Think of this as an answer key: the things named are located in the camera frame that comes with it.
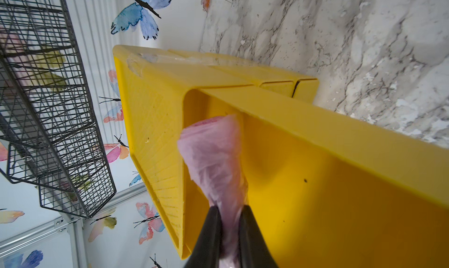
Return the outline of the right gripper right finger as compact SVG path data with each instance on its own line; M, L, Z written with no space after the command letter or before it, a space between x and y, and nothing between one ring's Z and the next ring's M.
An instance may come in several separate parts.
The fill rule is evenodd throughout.
M241 268L277 268L251 207L242 208L239 219L239 261Z

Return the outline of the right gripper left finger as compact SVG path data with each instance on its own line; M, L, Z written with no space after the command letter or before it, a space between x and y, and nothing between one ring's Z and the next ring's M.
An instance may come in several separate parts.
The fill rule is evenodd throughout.
M184 268L218 268L221 255L222 220L218 207L209 208L193 253Z

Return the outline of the yellow drawer cabinet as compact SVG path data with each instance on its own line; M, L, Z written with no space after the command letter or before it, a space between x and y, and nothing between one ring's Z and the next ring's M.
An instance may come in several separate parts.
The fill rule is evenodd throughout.
M282 268L446 268L449 152L313 105L318 79L234 56L117 45L130 156L181 259L208 210L183 128L239 117L249 205Z

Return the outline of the pink bag roll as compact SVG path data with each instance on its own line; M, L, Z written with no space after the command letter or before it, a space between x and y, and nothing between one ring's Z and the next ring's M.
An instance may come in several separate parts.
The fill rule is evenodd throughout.
M178 150L191 180L211 207L221 215L222 240L219 267L238 268L239 219L247 202L247 182L242 173L241 131L237 116L218 116L183 129Z

